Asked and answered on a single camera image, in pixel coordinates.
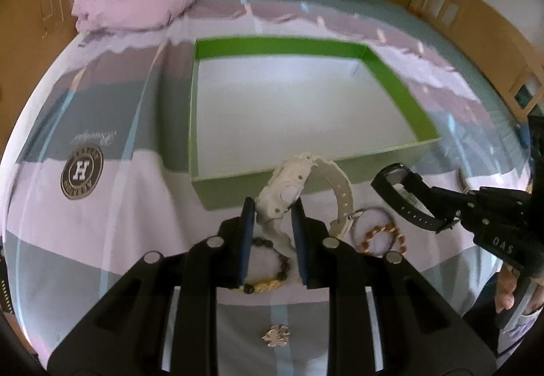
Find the person's right hand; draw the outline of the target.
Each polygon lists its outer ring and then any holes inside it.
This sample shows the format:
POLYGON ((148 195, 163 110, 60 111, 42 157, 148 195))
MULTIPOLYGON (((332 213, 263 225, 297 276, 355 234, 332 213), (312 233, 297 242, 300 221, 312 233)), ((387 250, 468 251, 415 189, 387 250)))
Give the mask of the person's right hand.
POLYGON ((515 303, 514 291, 517 287, 517 277, 513 267, 503 264, 497 280, 495 291, 495 310, 497 314, 513 308, 515 303))

